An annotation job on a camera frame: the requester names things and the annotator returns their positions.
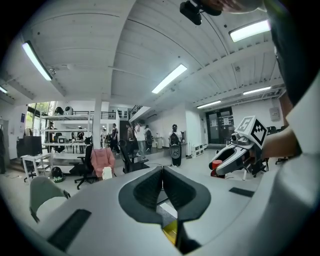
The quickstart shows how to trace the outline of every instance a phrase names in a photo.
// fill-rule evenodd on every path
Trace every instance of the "pink chair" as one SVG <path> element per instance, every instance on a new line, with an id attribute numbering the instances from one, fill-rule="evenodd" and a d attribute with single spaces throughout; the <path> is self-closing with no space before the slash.
<path id="1" fill-rule="evenodd" d="M 109 147 L 102 149 L 92 149 L 91 164 L 94 168 L 95 175 L 98 178 L 102 177 L 102 172 L 105 167 L 111 167 L 111 172 L 114 175 L 115 162 L 115 157 Z"/>

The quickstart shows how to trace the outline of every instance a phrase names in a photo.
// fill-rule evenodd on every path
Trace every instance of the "monitor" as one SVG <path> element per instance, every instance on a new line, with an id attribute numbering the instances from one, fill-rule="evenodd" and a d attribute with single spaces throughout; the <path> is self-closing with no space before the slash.
<path id="1" fill-rule="evenodd" d="M 24 137 L 25 153 L 30 156 L 42 154 L 41 136 Z"/>

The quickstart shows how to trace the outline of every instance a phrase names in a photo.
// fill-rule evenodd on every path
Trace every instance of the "camera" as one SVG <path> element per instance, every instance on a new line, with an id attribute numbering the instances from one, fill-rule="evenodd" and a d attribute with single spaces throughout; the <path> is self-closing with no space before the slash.
<path id="1" fill-rule="evenodd" d="M 196 6 L 193 5 L 190 1 L 182 2 L 180 4 L 180 13 L 182 13 L 195 25 L 201 25 L 201 13 L 203 12 L 212 16 L 219 16 L 221 14 L 220 10 L 210 8 L 209 6 L 203 4 L 201 0 L 193 0 L 193 2 L 196 4 Z"/>

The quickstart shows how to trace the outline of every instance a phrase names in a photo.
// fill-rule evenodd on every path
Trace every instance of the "bag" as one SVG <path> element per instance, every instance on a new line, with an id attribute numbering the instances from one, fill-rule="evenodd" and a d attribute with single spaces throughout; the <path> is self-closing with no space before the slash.
<path id="1" fill-rule="evenodd" d="M 170 145 L 179 145 L 179 138 L 174 132 L 170 135 Z"/>

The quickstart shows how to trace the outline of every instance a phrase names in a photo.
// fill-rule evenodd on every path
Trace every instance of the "glass door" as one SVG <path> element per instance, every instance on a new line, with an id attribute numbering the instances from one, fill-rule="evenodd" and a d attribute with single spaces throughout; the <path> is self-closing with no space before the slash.
<path id="1" fill-rule="evenodd" d="M 221 111 L 218 113 L 219 123 L 219 142 L 220 144 L 229 144 L 231 135 L 235 131 L 234 117 L 232 115 L 231 108 L 227 111 Z"/>
<path id="2" fill-rule="evenodd" d="M 217 113 L 207 114 L 206 116 L 207 126 L 208 126 L 208 142 L 210 144 L 219 144 L 219 125 L 218 125 L 218 115 Z"/>
<path id="3" fill-rule="evenodd" d="M 206 121 L 210 144 L 227 144 L 231 140 L 235 131 L 231 107 L 207 112 Z"/>

